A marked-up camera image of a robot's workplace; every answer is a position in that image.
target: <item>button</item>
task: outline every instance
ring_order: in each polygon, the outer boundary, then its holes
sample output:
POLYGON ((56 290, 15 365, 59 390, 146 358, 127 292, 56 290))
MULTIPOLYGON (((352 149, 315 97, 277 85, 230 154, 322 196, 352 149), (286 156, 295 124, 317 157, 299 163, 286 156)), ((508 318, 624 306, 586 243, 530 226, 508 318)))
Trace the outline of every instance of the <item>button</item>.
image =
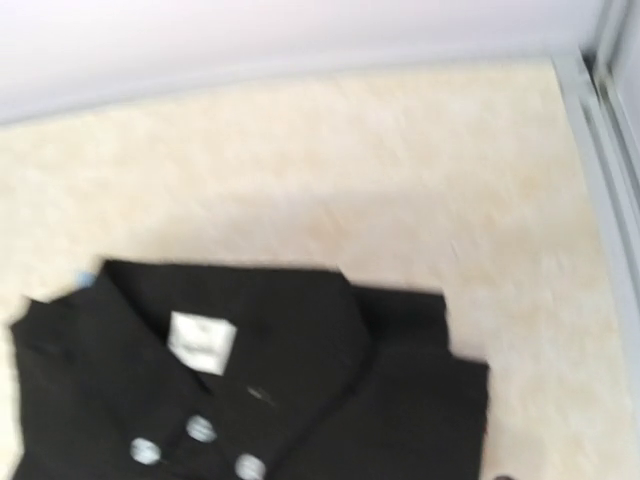
POLYGON ((189 419, 187 433, 191 438, 202 443, 213 442, 218 436, 211 422, 200 415, 194 415, 189 419))
POLYGON ((136 438, 131 442, 131 456, 136 462, 153 465, 160 460, 160 447, 146 438, 136 438))
POLYGON ((242 480, 262 480, 267 467, 253 455, 243 453, 236 461, 236 475, 242 480))

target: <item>clothing label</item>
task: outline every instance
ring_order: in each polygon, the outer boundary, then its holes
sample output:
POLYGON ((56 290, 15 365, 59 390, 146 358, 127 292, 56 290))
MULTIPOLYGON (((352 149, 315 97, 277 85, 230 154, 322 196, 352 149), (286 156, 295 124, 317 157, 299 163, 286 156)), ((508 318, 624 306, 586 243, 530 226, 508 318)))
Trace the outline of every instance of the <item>clothing label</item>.
POLYGON ((223 318, 171 312, 169 350, 186 366, 222 375, 227 366, 237 328, 223 318))

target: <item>black shirt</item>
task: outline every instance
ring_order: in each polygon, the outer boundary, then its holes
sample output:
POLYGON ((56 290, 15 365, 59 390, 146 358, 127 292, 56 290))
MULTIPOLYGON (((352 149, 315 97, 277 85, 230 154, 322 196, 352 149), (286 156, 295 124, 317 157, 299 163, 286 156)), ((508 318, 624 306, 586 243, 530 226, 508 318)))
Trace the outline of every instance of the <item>black shirt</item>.
POLYGON ((445 302, 322 270, 107 261, 12 326, 15 480, 475 480, 485 364, 445 302), (167 348, 172 312, 237 328, 223 375, 167 348))

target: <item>metal frame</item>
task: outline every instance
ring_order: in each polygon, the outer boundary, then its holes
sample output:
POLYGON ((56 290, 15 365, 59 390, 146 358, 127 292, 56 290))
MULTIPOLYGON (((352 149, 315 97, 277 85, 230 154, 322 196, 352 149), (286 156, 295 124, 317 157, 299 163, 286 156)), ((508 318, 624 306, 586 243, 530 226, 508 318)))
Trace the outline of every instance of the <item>metal frame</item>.
POLYGON ((578 51, 554 65, 608 258, 640 440, 640 154, 612 76, 636 6, 615 0, 605 9, 591 69, 578 51))

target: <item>beige floor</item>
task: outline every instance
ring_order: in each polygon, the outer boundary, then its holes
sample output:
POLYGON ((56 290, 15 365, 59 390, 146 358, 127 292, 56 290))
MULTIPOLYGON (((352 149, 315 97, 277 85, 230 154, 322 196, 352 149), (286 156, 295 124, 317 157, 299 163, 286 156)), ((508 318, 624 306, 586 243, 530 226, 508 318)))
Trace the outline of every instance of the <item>beige floor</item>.
POLYGON ((0 172, 6 323, 21 295, 47 298, 103 254, 311 262, 442 288, 456 351, 493 368, 484 479, 640 478, 606 264, 546 62, 269 81, 52 118, 0 131, 0 172))

